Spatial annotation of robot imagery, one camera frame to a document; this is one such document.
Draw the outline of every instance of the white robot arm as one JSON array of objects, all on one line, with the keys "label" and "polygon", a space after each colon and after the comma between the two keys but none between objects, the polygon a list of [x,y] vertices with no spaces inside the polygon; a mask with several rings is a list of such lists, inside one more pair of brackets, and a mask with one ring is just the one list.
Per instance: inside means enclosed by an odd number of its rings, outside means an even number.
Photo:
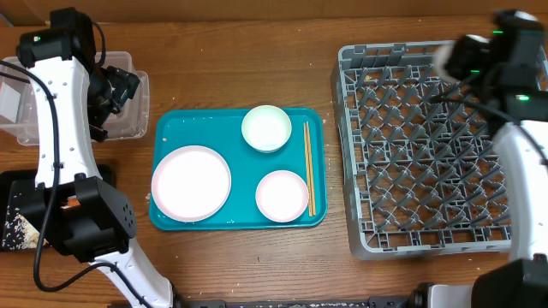
[{"label": "white robot arm", "polygon": [[[88,269],[101,270],[132,307],[181,307],[182,300],[171,282],[154,269],[134,238],[133,207],[121,192],[103,181],[92,153],[92,139],[107,138],[102,124],[133,97],[139,79],[94,62],[92,23],[75,9],[52,12],[51,29],[23,34],[17,54],[29,76],[33,75],[40,148],[34,187],[22,189],[18,200],[12,201],[58,252],[88,262]],[[56,125],[52,112],[59,119]],[[52,130],[56,127],[57,142]],[[45,230],[45,200],[51,195],[53,209]],[[34,277],[37,286],[55,292],[70,284],[42,285],[39,247]]]},{"label": "white robot arm", "polygon": [[[441,48],[434,59],[446,81],[463,80],[486,118],[507,188],[512,244],[510,263],[479,277],[473,286],[423,288],[413,308],[516,308],[548,306],[548,92],[536,79],[542,25],[517,10],[495,15],[491,40],[467,35]],[[545,74],[548,62],[542,63]],[[451,101],[449,93],[435,100]]]}]

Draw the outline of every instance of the white plate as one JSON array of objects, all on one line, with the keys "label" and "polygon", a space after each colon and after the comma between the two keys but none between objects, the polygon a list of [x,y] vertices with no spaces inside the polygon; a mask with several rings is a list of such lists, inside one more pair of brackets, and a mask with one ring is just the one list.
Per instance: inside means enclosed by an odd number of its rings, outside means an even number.
[{"label": "white plate", "polygon": [[273,222],[292,222],[307,209],[308,187],[291,171],[274,171],[260,181],[255,201],[260,212]]},{"label": "white plate", "polygon": [[229,165],[214,150],[190,145],[172,151],[152,176],[156,206],[179,222],[197,222],[215,214],[229,197]]}]

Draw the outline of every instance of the gray dish rack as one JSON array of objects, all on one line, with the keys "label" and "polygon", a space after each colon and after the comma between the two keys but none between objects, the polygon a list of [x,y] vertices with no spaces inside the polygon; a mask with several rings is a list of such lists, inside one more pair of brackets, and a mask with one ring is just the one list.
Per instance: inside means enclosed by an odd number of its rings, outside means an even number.
[{"label": "gray dish rack", "polygon": [[[432,66],[448,43],[339,50],[331,85],[348,239],[359,259],[509,250],[503,171],[486,122],[462,104],[427,102],[453,86]],[[543,50],[538,62],[546,91]]]}]

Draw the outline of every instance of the wooden chopsticks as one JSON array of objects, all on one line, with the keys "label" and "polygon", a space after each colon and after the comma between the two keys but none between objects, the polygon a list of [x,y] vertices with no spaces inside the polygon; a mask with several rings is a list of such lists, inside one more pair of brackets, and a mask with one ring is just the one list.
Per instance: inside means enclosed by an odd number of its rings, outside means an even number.
[{"label": "wooden chopsticks", "polygon": [[314,167],[312,161],[312,145],[310,142],[310,125],[303,124],[305,132],[305,158],[307,162],[307,185],[308,185],[308,215],[316,216],[316,194],[314,193]]}]

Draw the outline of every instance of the small white bowl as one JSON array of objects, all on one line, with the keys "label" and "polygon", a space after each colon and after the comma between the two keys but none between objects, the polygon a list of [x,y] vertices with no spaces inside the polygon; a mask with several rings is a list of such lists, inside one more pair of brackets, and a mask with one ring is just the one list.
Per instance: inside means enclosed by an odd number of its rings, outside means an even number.
[{"label": "small white bowl", "polygon": [[255,150],[274,152],[288,142],[291,136],[291,120],[278,107],[255,107],[243,118],[241,134]]},{"label": "small white bowl", "polygon": [[274,171],[260,181],[255,201],[260,212],[273,222],[292,222],[308,207],[308,187],[291,171]]}]

